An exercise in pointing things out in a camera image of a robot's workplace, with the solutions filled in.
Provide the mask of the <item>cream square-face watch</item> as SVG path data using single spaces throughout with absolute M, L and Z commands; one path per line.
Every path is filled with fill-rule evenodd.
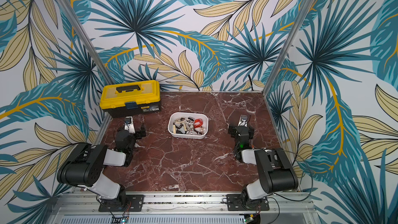
M 194 120 L 190 119 L 190 118 L 186 118 L 184 120 L 184 128 L 186 131 L 192 131 L 194 129 Z

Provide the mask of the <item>small cream watch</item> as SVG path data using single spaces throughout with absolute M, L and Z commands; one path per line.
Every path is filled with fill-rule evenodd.
M 178 124 L 184 123 L 184 122 L 185 122 L 185 118 L 184 118 L 184 117 L 180 117 L 180 118 L 178 118 L 178 119 L 176 119 L 176 120 L 174 121 L 174 123 L 178 123 Z

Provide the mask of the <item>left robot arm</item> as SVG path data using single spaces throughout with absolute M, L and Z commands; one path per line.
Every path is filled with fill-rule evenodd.
M 97 195 L 99 212 L 140 212 L 143 195 L 128 195 L 123 185 L 103 174 L 106 167 L 128 167 L 136 141 L 146 137 L 145 127 L 130 132 L 124 127 L 115 136 L 115 148 L 78 144 L 57 172 L 57 181 Z

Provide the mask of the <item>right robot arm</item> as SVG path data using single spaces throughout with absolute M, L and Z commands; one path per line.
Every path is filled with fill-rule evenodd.
M 250 141 L 254 129 L 246 125 L 230 125 L 228 134 L 235 140 L 235 159 L 257 167 L 258 179 L 244 186 L 240 194 L 228 194 L 229 211 L 268 210 L 267 197 L 273 193 L 296 190 L 298 179 L 285 151 L 277 149 L 254 149 Z

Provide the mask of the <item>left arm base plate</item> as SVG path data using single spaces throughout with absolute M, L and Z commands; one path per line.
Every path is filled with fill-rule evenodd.
M 98 211 L 103 212 L 141 212 L 144 195 L 126 195 L 112 200 L 100 200 Z

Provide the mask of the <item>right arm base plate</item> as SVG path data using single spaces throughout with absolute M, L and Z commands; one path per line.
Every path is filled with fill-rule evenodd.
M 252 200 L 243 194 L 228 194 L 228 211 L 269 211 L 267 198 Z

